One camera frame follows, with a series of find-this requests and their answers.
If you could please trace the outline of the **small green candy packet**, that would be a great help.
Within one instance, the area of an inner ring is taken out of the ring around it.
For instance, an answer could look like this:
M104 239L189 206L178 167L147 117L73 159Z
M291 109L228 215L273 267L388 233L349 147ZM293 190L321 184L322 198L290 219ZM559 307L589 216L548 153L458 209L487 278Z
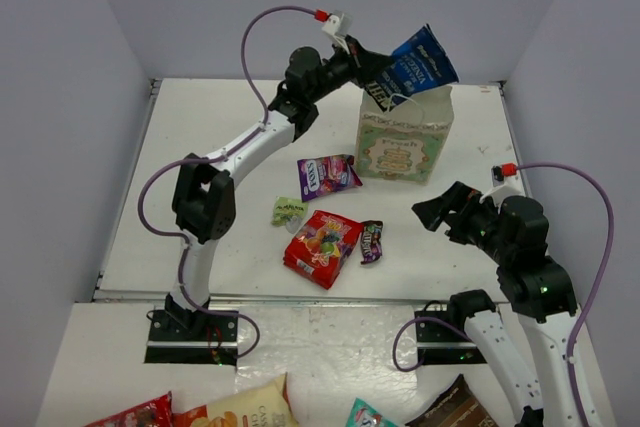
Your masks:
M295 234L306 218L307 209L307 204L300 199L280 196L273 206L271 224L285 227L288 232Z

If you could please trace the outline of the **cream cassava chips bag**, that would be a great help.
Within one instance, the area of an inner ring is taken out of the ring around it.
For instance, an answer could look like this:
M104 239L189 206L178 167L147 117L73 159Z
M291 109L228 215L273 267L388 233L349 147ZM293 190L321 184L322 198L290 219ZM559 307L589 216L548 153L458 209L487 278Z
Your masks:
M292 427L298 426L288 398L287 374L263 386L173 415L180 427Z

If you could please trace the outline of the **red fruit candy bag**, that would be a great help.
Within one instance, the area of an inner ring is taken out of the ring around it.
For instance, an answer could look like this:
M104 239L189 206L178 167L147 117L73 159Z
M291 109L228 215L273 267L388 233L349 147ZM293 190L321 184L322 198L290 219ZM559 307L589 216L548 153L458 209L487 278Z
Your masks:
M328 290L353 252L363 224L315 210L284 251L286 267Z

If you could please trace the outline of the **red snack bag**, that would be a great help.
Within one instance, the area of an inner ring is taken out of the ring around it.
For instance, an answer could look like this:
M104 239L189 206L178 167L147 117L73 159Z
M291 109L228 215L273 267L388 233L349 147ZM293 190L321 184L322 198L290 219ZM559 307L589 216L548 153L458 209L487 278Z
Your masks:
M170 427L173 426L172 392L94 421L86 427Z

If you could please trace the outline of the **blue kettle chips bag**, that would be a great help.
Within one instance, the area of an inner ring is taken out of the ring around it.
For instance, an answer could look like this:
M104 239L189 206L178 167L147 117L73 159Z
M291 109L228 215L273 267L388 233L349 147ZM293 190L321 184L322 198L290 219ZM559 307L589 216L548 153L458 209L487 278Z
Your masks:
M396 48L392 64L364 91L382 112L390 112L414 95L457 83L459 76L429 24Z

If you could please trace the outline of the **brown m&m packet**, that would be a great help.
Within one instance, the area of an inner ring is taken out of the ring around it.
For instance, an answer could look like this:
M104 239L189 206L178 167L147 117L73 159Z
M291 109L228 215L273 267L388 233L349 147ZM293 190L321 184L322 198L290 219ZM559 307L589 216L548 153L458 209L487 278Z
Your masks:
M377 262L382 257L381 236L383 222L380 220L368 220L363 223L360 237L362 265Z

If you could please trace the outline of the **purple foxs candy bag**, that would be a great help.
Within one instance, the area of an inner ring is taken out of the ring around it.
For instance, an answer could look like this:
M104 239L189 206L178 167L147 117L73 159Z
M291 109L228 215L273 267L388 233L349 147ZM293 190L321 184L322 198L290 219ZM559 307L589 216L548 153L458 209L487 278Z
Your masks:
M354 156L339 154L297 161L303 202L362 186L354 169Z

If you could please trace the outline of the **decorated paper bag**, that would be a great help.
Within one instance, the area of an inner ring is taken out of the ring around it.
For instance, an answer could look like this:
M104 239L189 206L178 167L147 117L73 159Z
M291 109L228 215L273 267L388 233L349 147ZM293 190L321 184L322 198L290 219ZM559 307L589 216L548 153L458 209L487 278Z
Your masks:
M399 104L382 111L362 96L354 166L361 177L428 183L454 122L452 87L445 85L411 97L395 94Z

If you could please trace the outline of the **dark brown snack bag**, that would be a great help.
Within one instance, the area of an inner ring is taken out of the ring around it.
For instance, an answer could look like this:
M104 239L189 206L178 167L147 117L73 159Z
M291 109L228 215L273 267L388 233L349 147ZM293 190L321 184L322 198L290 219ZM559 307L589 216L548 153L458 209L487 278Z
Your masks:
M478 401L462 374L424 412L408 421L410 427L491 427L497 423Z

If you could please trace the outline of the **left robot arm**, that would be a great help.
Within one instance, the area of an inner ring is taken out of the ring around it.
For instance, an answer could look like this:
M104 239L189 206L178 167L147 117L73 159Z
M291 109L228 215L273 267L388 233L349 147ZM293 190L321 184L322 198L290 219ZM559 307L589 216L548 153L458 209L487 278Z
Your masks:
M235 147L184 158L172 200L184 250L165 299L167 315L182 337L197 339L207 330L213 256L235 221L236 188L270 155L307 132L319 115L318 101L349 82L366 87L392 63L391 56L368 51L353 37L327 60L312 47L300 47L289 57L266 120Z

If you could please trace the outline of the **teal snack packet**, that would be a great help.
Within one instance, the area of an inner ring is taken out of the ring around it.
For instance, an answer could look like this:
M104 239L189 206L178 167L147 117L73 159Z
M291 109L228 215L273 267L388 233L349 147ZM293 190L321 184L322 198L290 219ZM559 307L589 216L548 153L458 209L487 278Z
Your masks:
M396 424L383 416L371 405L356 398L345 423L346 427L396 427Z

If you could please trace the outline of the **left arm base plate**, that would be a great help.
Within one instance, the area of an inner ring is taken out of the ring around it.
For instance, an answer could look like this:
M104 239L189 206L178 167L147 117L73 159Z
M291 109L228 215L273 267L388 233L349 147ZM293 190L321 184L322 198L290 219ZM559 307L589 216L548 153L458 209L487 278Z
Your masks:
M199 318L191 330L154 309L150 322L145 364L237 366L237 323L218 316Z

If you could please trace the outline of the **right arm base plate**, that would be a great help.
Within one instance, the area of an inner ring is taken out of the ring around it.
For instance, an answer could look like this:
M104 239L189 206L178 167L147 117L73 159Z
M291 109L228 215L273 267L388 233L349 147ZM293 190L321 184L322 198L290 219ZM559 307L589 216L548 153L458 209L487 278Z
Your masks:
M419 322L415 326L415 333L418 360L424 366L486 363L474 344L438 323Z

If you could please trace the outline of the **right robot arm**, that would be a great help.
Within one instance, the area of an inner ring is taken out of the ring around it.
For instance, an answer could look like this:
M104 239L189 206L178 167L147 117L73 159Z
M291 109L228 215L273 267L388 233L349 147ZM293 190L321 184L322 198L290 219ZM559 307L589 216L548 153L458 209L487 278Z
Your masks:
M481 290L454 294L443 326L469 339L493 371L519 426L601 426L576 350L581 309L568 273L547 253L542 205L501 185L483 194L461 182L413 205L429 231L446 224L450 241L472 245L497 265L500 289L526 335L527 364L501 315Z

